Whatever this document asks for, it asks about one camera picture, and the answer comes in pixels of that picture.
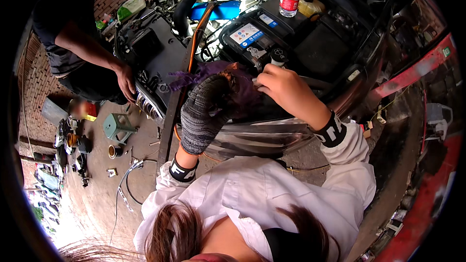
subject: brown hair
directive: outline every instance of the brown hair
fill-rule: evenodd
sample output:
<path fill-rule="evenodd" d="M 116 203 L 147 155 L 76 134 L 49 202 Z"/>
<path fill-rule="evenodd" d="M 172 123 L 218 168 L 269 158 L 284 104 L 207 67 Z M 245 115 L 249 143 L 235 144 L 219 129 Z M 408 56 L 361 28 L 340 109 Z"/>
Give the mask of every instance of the brown hair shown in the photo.
<path fill-rule="evenodd" d="M 291 210 L 277 208 L 277 211 L 289 217 L 300 237 L 309 245 L 313 260 L 325 262 L 329 257 L 329 234 L 314 215 L 304 207 L 291 204 Z M 154 222 L 152 234 L 145 241 L 147 262 L 178 262 L 188 260 L 201 253 L 203 248 L 203 221 L 195 208 L 180 201 L 179 204 L 167 204 L 160 209 Z"/>
<path fill-rule="evenodd" d="M 58 249 L 63 259 L 68 262 L 140 262 L 137 253 L 112 246 L 102 245 L 99 240 L 83 240 Z"/>
<path fill-rule="evenodd" d="M 306 252 L 312 255 L 312 260 L 326 262 L 330 235 L 309 210 L 293 204 L 289 207 L 290 210 L 278 207 L 277 211 L 294 222 L 302 241 L 308 245 Z M 199 213 L 188 203 L 179 201 L 178 204 L 166 204 L 158 212 L 152 234 L 145 241 L 147 262 L 179 262 L 201 253 L 204 246 L 202 229 L 203 221 Z M 332 236 L 330 238 L 338 247 L 337 261 L 340 261 L 340 245 Z M 69 244 L 58 251 L 68 262 L 140 261 L 136 252 L 91 241 Z"/>

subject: wristband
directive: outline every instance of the wristband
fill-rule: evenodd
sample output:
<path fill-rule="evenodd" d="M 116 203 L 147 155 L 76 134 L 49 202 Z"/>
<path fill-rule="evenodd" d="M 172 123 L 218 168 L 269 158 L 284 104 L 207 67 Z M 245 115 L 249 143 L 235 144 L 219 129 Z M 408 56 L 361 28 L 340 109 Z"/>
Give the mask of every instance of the wristband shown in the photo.
<path fill-rule="evenodd" d="M 170 164 L 170 175 L 172 175 L 172 177 L 179 182 L 190 182 L 196 177 L 196 169 L 198 168 L 198 165 L 199 159 L 193 168 L 183 168 L 178 164 L 175 157 Z"/>
<path fill-rule="evenodd" d="M 342 124 L 338 116 L 332 111 L 329 122 L 314 135 L 325 147 L 333 148 L 338 146 L 346 136 L 346 125 Z"/>

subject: concrete floor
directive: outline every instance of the concrete floor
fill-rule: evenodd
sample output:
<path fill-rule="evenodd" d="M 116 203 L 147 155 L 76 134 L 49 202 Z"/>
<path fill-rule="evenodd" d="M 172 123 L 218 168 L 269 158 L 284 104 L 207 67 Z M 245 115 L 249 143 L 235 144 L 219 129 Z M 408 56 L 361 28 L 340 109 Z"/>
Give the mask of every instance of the concrete floor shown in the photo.
<path fill-rule="evenodd" d="M 116 145 L 105 137 L 102 124 L 110 113 L 125 113 L 126 106 L 118 106 L 106 102 L 98 111 L 98 118 L 94 122 L 84 121 L 83 134 L 93 141 L 92 152 L 88 156 L 88 174 L 91 176 L 89 186 L 83 188 L 81 178 L 77 173 L 69 172 L 65 178 L 63 197 L 61 201 L 61 225 L 57 228 L 57 247 L 67 245 L 78 240 L 97 239 L 102 244 L 108 244 L 110 234 L 115 221 L 115 200 L 118 184 L 128 169 L 130 153 L 111 160 L 108 157 L 108 146 Z M 139 109 L 131 105 L 127 114 L 131 125 L 139 126 L 137 134 L 129 137 L 124 151 L 133 147 L 133 156 L 143 158 L 154 153 L 158 145 L 149 147 L 148 144 L 157 141 L 157 126 L 145 114 L 139 115 Z M 319 150 L 320 143 L 313 141 L 300 150 L 284 156 L 288 166 L 309 169 L 326 165 L 328 162 Z M 178 148 L 178 141 L 174 138 L 172 154 Z M 156 159 L 157 153 L 147 157 Z M 205 173 L 216 165 L 216 162 L 202 156 L 197 175 Z M 107 169 L 116 168 L 118 176 L 107 177 Z M 325 173 L 329 167 L 310 172 L 294 172 L 301 181 L 315 185 L 322 185 L 325 181 Z M 154 190 L 156 178 L 156 164 L 146 162 L 142 169 L 135 170 L 129 175 L 129 187 L 139 201 Z M 118 197 L 118 219 L 112 245 L 123 249 L 133 250 L 132 239 L 142 221 L 141 206 L 131 199 L 125 185 L 122 185 L 134 212 L 130 212 Z"/>

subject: battery warning label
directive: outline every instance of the battery warning label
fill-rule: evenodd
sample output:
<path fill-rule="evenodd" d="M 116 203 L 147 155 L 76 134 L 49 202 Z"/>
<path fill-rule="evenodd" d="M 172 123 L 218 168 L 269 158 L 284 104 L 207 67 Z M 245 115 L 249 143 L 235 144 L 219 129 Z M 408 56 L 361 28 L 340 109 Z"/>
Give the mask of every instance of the battery warning label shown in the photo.
<path fill-rule="evenodd" d="M 252 24 L 247 24 L 241 27 L 230 35 L 236 43 L 238 43 L 243 49 L 252 44 L 255 40 L 262 37 L 264 33 Z"/>

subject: work glove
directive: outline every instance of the work glove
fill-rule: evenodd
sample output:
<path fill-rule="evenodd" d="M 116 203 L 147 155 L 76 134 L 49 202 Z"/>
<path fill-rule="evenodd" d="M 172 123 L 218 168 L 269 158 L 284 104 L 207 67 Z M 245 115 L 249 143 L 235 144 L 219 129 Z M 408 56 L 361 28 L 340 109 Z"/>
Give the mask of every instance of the work glove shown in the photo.
<path fill-rule="evenodd" d="M 191 92 L 181 108 L 181 147 L 191 155 L 201 155 L 234 113 L 228 102 L 228 80 L 218 74 L 206 78 Z M 221 109 L 211 116 L 209 111 Z"/>

